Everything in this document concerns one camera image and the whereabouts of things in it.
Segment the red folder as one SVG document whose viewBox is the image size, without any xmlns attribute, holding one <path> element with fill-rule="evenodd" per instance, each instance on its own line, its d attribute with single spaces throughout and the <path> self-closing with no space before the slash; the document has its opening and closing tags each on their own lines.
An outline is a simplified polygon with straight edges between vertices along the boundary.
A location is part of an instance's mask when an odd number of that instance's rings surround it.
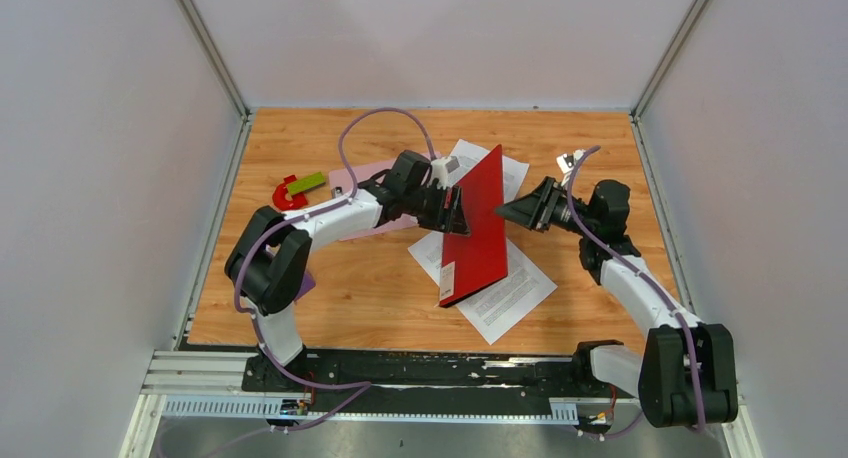
<svg viewBox="0 0 848 458">
<path fill-rule="evenodd" d="M 504 204 L 503 154 L 496 146 L 456 185 L 470 234 L 445 234 L 439 278 L 442 308 L 454 306 L 508 274 L 504 219 L 496 209 Z"/>
</svg>

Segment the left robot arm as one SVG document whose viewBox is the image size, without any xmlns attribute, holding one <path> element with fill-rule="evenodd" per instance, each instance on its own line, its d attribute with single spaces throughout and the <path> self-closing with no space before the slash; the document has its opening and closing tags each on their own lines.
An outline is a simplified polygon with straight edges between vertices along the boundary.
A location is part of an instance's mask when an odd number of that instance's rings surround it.
<svg viewBox="0 0 848 458">
<path fill-rule="evenodd" d="M 429 160 L 406 150 L 388 169 L 355 184 L 340 197 L 281 213 L 258 209 L 230 253 L 225 274 L 234 287 L 234 306 L 249 315 L 260 350 L 269 357 L 268 378 L 283 391 L 298 389 L 306 364 L 294 314 L 311 252 L 378 228 L 404 216 L 421 228 L 467 236 L 470 226 L 462 191 L 449 182 L 459 162 Z"/>
</svg>

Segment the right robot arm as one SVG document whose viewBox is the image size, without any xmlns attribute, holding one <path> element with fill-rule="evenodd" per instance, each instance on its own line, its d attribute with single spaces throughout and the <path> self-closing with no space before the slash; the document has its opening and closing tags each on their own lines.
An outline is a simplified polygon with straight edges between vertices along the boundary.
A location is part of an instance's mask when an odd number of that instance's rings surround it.
<svg viewBox="0 0 848 458">
<path fill-rule="evenodd" d="M 602 180 L 583 201 L 547 177 L 496 212 L 532 231 L 579 235 L 581 266 L 645 337 L 640 354 L 617 340 L 579 343 L 570 370 L 577 391 L 592 396 L 611 385 L 637 398 L 656 428 L 730 423 L 739 408 L 732 335 L 688 311 L 649 272 L 626 233 L 629 198 L 627 185 Z"/>
</svg>

